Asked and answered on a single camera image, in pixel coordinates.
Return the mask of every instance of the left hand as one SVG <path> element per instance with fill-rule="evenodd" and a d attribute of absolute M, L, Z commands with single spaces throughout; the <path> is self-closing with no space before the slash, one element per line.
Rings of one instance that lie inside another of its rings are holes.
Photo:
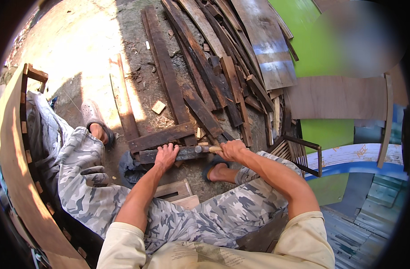
<path fill-rule="evenodd" d="M 166 172 L 175 162 L 176 155 L 180 151 L 178 145 L 169 143 L 168 145 L 163 145 L 163 147 L 157 148 L 158 152 L 155 157 L 154 166 L 158 166 Z"/>

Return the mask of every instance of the dirt ground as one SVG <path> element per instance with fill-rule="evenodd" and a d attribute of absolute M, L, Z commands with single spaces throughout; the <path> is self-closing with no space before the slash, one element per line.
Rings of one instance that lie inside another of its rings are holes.
<path fill-rule="evenodd" d="M 49 1 L 37 14 L 11 65 L 29 62 L 34 68 L 48 73 L 44 95 L 47 100 L 58 96 L 55 111 L 72 127 L 84 126 L 79 107 L 83 100 L 92 99 L 99 105 L 108 126 L 123 135 L 112 94 L 108 62 L 109 57 L 121 53 L 127 90 L 140 134 L 143 136 L 171 126 L 174 122 L 168 107 L 159 116 L 151 110 L 157 100 L 166 104 L 167 101 L 158 75 L 153 72 L 155 66 L 151 51 L 145 45 L 147 38 L 140 10 L 149 4 L 154 4 L 157 9 L 179 83 L 186 82 L 194 87 L 175 37 L 170 39 L 167 34 L 170 25 L 159 0 Z M 203 44 L 202 35 L 186 14 L 184 19 L 197 41 Z M 39 84 L 29 80 L 28 89 L 37 88 Z M 253 122 L 254 145 L 251 151 L 263 150 L 266 148 L 263 116 L 251 108 L 248 110 Z M 240 132 L 230 127 L 223 111 L 217 116 L 226 119 L 220 121 L 224 130 L 235 139 L 240 137 Z M 110 177 L 117 178 L 116 184 L 120 184 L 118 162 L 127 150 L 126 139 L 121 136 L 114 148 L 105 153 L 105 171 Z M 186 161 L 180 168 L 171 168 L 160 184 L 186 178 L 193 194 L 197 194 L 201 202 L 234 187 L 230 183 L 205 182 L 202 169 L 206 163 L 204 160 Z"/>

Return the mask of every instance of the forearm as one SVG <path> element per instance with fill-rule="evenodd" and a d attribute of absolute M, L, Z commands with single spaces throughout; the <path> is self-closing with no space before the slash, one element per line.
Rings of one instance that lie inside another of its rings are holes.
<path fill-rule="evenodd" d="M 305 212 L 320 210 L 308 183 L 287 166 L 250 151 L 245 151 L 239 162 L 260 175 L 287 199 L 289 219 Z"/>
<path fill-rule="evenodd" d="M 164 171 L 154 165 L 132 188 L 116 217 L 116 222 L 128 223 L 145 232 L 148 207 Z"/>

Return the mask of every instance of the wooden handle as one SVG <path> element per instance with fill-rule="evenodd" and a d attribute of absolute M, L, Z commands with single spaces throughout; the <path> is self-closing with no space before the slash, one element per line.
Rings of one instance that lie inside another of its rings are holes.
<path fill-rule="evenodd" d="M 223 149 L 222 148 L 220 148 L 220 147 L 217 147 L 217 146 L 212 146 L 212 147 L 209 147 L 209 152 L 210 153 L 215 153 L 215 152 L 217 152 L 217 151 L 223 151 Z"/>

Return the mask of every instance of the cream t-shirt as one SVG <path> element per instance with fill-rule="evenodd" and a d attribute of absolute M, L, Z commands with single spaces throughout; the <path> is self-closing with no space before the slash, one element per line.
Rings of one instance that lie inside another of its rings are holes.
<path fill-rule="evenodd" d="M 97 268 L 335 268 L 335 256 L 326 237 L 323 214 L 314 211 L 291 219 L 272 253 L 176 241 L 147 257 L 144 233 L 130 224 L 114 222 L 106 233 Z"/>

